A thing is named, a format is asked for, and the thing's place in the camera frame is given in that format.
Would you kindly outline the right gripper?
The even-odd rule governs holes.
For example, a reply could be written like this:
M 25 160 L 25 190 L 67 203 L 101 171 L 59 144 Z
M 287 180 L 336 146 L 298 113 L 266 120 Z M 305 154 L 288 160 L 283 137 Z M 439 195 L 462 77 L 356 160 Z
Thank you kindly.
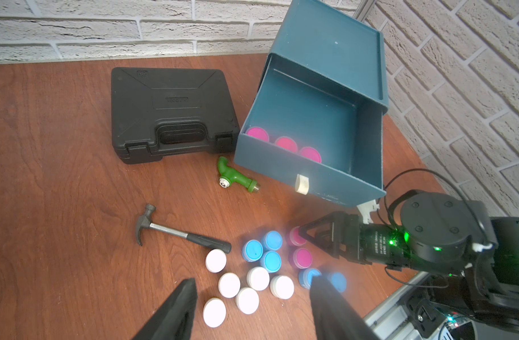
M 387 225 L 361 223 L 358 215 L 337 211 L 298 228 L 298 234 L 331 257 L 357 264 L 382 264 L 397 271 L 410 267 L 403 233 Z

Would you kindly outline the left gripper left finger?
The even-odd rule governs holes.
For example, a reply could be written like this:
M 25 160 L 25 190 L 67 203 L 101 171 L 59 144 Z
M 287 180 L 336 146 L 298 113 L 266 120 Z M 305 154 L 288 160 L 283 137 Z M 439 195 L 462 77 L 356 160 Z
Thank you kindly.
M 197 300 L 196 280 L 183 280 L 133 339 L 190 339 Z

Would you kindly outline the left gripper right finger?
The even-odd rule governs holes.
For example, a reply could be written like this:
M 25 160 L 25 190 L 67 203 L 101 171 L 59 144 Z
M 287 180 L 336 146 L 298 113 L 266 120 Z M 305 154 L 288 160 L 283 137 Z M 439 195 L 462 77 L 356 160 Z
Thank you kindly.
M 378 339 L 326 277 L 313 277 L 310 302 L 317 339 Z

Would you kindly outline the teal top drawer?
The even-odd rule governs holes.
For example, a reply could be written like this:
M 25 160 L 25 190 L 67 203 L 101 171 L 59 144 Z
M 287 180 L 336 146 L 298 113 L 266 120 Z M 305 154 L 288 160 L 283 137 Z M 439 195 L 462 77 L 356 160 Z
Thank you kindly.
M 236 164 L 289 186 L 308 178 L 309 194 L 354 207 L 385 196 L 381 106 L 342 86 L 271 59 L 238 137 Z M 246 135 L 250 127 L 269 134 L 269 142 Z M 287 136 L 313 147 L 318 163 L 276 146 Z

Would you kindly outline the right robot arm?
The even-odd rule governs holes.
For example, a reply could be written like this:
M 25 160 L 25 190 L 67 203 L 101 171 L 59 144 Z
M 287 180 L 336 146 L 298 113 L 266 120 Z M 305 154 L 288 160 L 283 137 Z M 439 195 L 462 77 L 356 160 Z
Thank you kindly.
M 418 286 L 432 307 L 519 334 L 519 218 L 492 217 L 480 201 L 411 190 L 388 224 L 332 212 L 298 228 L 334 258 L 429 273 Z

